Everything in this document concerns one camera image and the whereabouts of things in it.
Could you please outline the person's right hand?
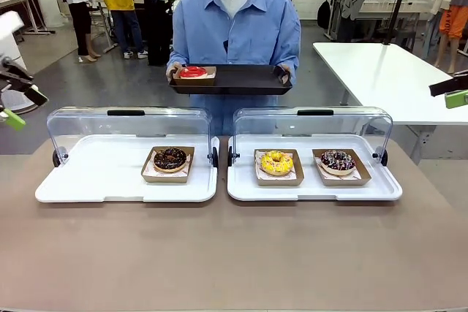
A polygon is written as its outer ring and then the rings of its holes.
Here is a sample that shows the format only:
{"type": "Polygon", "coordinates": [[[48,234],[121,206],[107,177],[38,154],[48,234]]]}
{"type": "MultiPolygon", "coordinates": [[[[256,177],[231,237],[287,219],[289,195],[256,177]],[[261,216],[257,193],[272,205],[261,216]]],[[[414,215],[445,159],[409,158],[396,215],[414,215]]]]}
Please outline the person's right hand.
{"type": "Polygon", "coordinates": [[[170,82],[173,79],[173,75],[183,67],[184,66],[177,61],[172,63],[171,65],[168,65],[166,71],[167,81],[170,82]]]}

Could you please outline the person's left hand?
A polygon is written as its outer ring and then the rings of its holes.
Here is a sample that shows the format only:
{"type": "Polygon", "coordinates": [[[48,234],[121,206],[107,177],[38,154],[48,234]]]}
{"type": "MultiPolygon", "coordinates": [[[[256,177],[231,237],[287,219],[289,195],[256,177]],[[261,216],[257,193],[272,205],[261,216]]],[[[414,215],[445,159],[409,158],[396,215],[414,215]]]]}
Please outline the person's left hand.
{"type": "Polygon", "coordinates": [[[291,72],[286,64],[275,66],[273,73],[278,77],[282,85],[287,85],[290,82],[291,72]]]}

